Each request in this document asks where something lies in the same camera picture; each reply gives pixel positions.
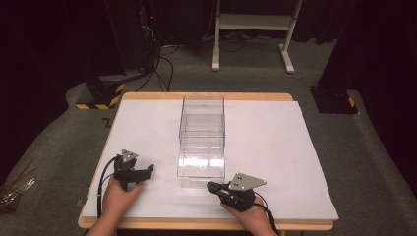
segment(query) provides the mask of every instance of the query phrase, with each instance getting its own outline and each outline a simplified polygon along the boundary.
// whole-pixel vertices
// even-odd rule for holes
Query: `black tripod base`
[[[327,92],[310,87],[310,92],[320,113],[358,114],[355,102],[347,92]]]
[[[88,109],[112,109],[120,99],[125,84],[103,85],[100,92],[91,91],[87,86],[82,91],[76,102],[77,108]]]

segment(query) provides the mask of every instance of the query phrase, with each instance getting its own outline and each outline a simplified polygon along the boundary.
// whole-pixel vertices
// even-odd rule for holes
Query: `gray carpet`
[[[229,43],[221,46],[237,48]],[[379,140],[360,94],[349,91],[360,110],[358,115],[317,111],[309,87],[317,84],[333,47],[334,43],[292,42],[293,75],[286,74],[276,44],[247,45],[237,52],[222,50],[218,72],[211,70],[209,49],[179,47],[173,52],[173,46],[163,48],[162,54],[174,67],[172,91],[288,92],[300,103],[340,217],[332,230],[304,235],[417,235],[417,200]],[[167,81],[169,65],[161,60],[158,72]],[[124,92],[137,89],[144,81],[127,83]],[[22,171],[33,170],[17,186],[32,177],[36,183],[24,192],[15,213],[0,215],[1,236],[85,233],[77,220],[110,131],[103,118],[111,122],[117,107],[78,110],[75,102],[83,88],[78,85],[68,91],[68,110],[37,137],[10,174],[9,181],[13,181]],[[161,91],[157,77],[141,90]]]

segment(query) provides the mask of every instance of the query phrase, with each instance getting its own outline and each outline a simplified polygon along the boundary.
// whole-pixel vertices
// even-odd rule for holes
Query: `table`
[[[124,148],[140,156],[137,169],[154,164],[155,170],[118,228],[242,229],[207,189],[183,189],[179,185],[178,129],[184,95],[224,96],[226,179],[231,180],[237,171],[266,179],[268,183],[257,192],[267,199],[279,230],[332,229],[338,215],[298,103],[287,93],[246,92],[125,93],[79,217],[81,227],[90,228],[95,223],[99,177],[108,160]],[[276,131],[289,128],[290,132]],[[263,139],[263,133],[275,137]],[[274,158],[257,163],[271,155]]]

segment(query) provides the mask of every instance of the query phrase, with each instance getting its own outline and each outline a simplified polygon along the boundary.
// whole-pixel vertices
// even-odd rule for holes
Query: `human hand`
[[[255,203],[264,205],[263,200],[259,197],[255,197]],[[224,204],[221,204],[221,206],[233,214],[239,220],[240,224],[254,236],[276,236],[276,233],[270,226],[267,213],[262,207],[252,206],[248,210],[239,212],[231,206]]]
[[[139,182],[131,191],[123,190],[122,185],[113,176],[108,181],[104,194],[103,215],[120,218],[135,200],[145,182]]]

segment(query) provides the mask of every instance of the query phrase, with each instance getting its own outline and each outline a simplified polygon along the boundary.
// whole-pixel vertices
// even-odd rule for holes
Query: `yellow and black warning tape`
[[[109,97],[109,102],[104,104],[104,103],[85,103],[85,102],[77,102],[76,106],[77,108],[81,109],[81,110],[89,110],[89,109],[100,109],[100,110],[106,110],[106,109],[112,109],[114,108],[114,106],[117,104],[117,102],[120,99],[121,93],[123,88],[125,87],[125,84],[122,84],[120,86],[118,86],[114,92],[114,94],[112,94],[111,97]]]

